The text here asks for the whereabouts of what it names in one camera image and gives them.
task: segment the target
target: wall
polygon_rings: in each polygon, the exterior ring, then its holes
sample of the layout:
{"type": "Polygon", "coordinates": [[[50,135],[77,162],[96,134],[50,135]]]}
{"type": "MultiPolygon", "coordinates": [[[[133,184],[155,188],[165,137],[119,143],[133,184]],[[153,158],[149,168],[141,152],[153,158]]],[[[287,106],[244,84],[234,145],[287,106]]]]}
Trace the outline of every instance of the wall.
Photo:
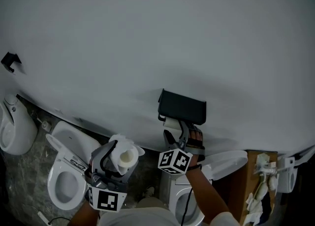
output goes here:
{"type": "Polygon", "coordinates": [[[208,103],[208,153],[315,137],[315,0],[0,0],[1,55],[40,107],[164,149],[162,88],[208,103]]]}
{"type": "MultiPolygon", "coordinates": [[[[1,55],[4,54],[3,56],[5,56],[6,54],[4,50],[2,52],[2,47],[0,47],[0,53],[1,55]]],[[[1,65],[0,66],[0,99],[3,99],[6,94],[14,94],[14,93],[17,93],[18,91],[19,89],[15,81],[12,80],[9,72],[7,72],[6,69],[1,65]]]]}

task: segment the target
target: white shirt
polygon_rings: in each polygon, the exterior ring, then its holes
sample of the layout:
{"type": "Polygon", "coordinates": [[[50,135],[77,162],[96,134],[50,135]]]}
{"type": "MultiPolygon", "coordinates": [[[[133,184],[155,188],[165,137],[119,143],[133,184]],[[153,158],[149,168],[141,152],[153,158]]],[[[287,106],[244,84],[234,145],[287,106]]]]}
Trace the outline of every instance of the white shirt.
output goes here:
{"type": "MultiPolygon", "coordinates": [[[[163,208],[122,209],[119,213],[105,213],[100,226],[178,226],[175,216],[163,208]]],[[[218,214],[210,226],[239,226],[231,213],[218,214]]]]}

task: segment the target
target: marker cube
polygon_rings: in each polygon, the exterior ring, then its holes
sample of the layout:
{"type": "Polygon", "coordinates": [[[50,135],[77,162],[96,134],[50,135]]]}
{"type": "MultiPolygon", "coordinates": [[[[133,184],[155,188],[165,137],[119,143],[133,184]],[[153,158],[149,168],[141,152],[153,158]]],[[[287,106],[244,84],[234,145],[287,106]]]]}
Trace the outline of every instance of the marker cube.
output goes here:
{"type": "Polygon", "coordinates": [[[89,203],[90,206],[96,210],[119,212],[126,196],[126,193],[89,186],[89,203]]]}
{"type": "Polygon", "coordinates": [[[159,154],[158,168],[169,174],[185,174],[192,154],[181,149],[174,149],[159,154]]]}

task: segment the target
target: grey tiled floor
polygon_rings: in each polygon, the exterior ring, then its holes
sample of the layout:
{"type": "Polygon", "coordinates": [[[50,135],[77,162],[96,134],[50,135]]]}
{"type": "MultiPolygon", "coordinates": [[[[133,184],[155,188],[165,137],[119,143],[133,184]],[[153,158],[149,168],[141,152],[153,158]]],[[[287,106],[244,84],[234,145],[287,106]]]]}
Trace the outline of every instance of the grey tiled floor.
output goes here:
{"type": "MultiPolygon", "coordinates": [[[[49,121],[53,127],[60,121],[59,118],[37,108],[22,99],[28,111],[36,110],[41,120],[49,121]]],[[[101,144],[108,138],[83,130],[94,137],[101,144]]],[[[47,219],[56,217],[71,218],[79,209],[63,211],[57,208],[49,198],[47,191],[47,177],[54,163],[55,151],[45,138],[46,132],[39,128],[32,148],[24,155],[14,156],[3,153],[7,167],[6,186],[9,194],[9,203],[5,206],[13,216],[27,226],[43,226],[43,221],[37,215],[40,210],[47,219]]],[[[146,154],[139,158],[139,164],[133,172],[128,185],[128,195],[123,208],[135,207],[142,191],[148,185],[154,185],[158,194],[160,170],[157,169],[158,152],[146,150],[146,154]]],[[[68,221],[58,219],[56,226],[67,225],[68,221]]]]}

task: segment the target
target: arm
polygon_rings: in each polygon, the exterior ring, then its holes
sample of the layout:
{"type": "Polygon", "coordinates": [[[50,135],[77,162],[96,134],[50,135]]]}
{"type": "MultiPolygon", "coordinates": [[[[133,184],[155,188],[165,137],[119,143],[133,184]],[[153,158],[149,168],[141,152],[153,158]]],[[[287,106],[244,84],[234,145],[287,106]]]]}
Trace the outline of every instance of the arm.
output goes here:
{"type": "MultiPolygon", "coordinates": [[[[196,139],[201,141],[202,137],[197,132],[191,132],[190,136],[192,139],[196,139]]],[[[198,156],[194,155],[190,161],[190,166],[194,166],[197,164],[198,156]]],[[[228,207],[214,189],[214,187],[210,184],[208,179],[204,176],[200,168],[193,169],[186,172],[186,176],[191,184],[193,189],[194,196],[196,198],[196,202],[201,210],[201,212],[205,215],[204,222],[210,223],[214,217],[216,217],[221,212],[228,212],[228,207]]]]}
{"type": "Polygon", "coordinates": [[[98,210],[94,210],[90,204],[85,201],[68,223],[68,226],[96,226],[97,218],[98,210]]]}

